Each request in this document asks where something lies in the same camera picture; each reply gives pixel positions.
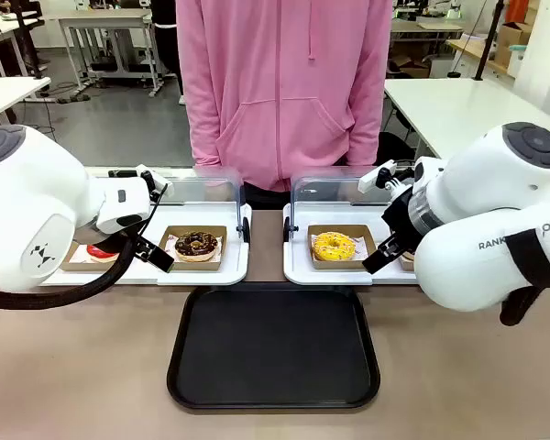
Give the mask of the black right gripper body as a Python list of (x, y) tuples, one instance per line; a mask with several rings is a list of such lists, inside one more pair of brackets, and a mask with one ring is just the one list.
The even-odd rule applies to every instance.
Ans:
[(381, 218), (390, 230), (385, 246), (418, 246), (423, 235), (413, 225), (409, 214), (409, 203), (413, 198), (413, 187), (409, 186), (391, 201)]

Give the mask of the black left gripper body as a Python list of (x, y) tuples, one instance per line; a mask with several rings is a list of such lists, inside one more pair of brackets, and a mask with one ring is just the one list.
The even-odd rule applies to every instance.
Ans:
[(126, 247), (136, 251), (140, 239), (140, 231), (134, 228), (123, 229), (116, 233), (116, 243), (119, 251), (123, 251)]

